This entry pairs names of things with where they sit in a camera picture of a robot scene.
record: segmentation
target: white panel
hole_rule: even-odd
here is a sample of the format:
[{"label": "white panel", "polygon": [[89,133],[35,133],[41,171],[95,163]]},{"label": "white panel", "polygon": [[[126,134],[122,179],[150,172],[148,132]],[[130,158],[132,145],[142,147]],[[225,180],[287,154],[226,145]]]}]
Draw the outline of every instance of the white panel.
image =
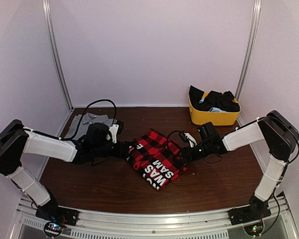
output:
[{"label": "white panel", "polygon": [[[66,116],[42,1],[0,0],[0,132],[17,118],[55,134]],[[43,157],[30,155],[23,162],[37,176]],[[0,175],[0,239],[7,238],[19,199],[16,187]]]},{"label": "white panel", "polygon": [[253,0],[52,0],[71,100],[187,106],[193,84],[235,92]]},{"label": "white panel", "polygon": [[[244,122],[275,109],[299,130],[299,1],[262,1],[259,32],[240,104]],[[257,146],[268,163],[266,144]],[[299,158],[289,167],[281,189],[299,229]]]}]

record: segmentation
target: wooden tabletop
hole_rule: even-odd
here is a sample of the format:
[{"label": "wooden tabletop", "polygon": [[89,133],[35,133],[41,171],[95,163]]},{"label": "wooden tabletop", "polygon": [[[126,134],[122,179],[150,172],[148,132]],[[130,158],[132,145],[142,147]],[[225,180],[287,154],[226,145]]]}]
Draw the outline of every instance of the wooden tabletop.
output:
[{"label": "wooden tabletop", "polygon": [[[76,109],[66,125],[68,131]],[[94,108],[96,115],[113,115],[113,109]],[[118,108],[117,119],[125,123],[119,140],[131,141],[149,128],[163,134],[179,129],[190,132],[200,141],[197,126],[188,108]],[[230,132],[235,126],[217,127]],[[177,134],[172,137],[179,142]],[[218,157],[210,155],[213,162]],[[59,205],[78,209],[113,213],[184,213],[236,207],[248,204],[258,186],[262,171],[250,148],[245,146],[223,155],[223,160],[207,164],[192,162],[188,170],[161,191],[156,191],[125,160],[109,158],[91,167],[90,163],[75,165],[50,159],[41,183],[55,196]]]}]

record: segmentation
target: red and black plaid shirt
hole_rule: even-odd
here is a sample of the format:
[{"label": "red and black plaid shirt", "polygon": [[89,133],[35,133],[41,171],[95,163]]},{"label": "red and black plaid shirt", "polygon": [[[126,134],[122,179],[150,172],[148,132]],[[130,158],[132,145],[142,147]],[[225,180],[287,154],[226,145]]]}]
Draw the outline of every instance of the red and black plaid shirt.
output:
[{"label": "red and black plaid shirt", "polygon": [[127,161],[157,190],[164,188],[187,169],[183,158],[177,156],[180,149],[177,143],[169,140],[168,148],[166,137],[153,129],[135,139],[130,146]]}]

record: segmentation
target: yellow bin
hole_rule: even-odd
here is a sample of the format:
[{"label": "yellow bin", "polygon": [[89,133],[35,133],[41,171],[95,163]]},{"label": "yellow bin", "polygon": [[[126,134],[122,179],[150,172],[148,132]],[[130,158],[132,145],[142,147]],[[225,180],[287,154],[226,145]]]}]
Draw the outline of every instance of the yellow bin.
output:
[{"label": "yellow bin", "polygon": [[[205,92],[203,98],[208,96],[209,92]],[[199,111],[194,109],[189,99],[189,113],[191,117],[191,121],[194,124],[202,125],[207,122],[212,122],[213,125],[221,126],[221,125],[233,125],[238,118],[239,112],[228,112],[228,113],[219,113],[219,112],[207,112],[207,111]]]}]

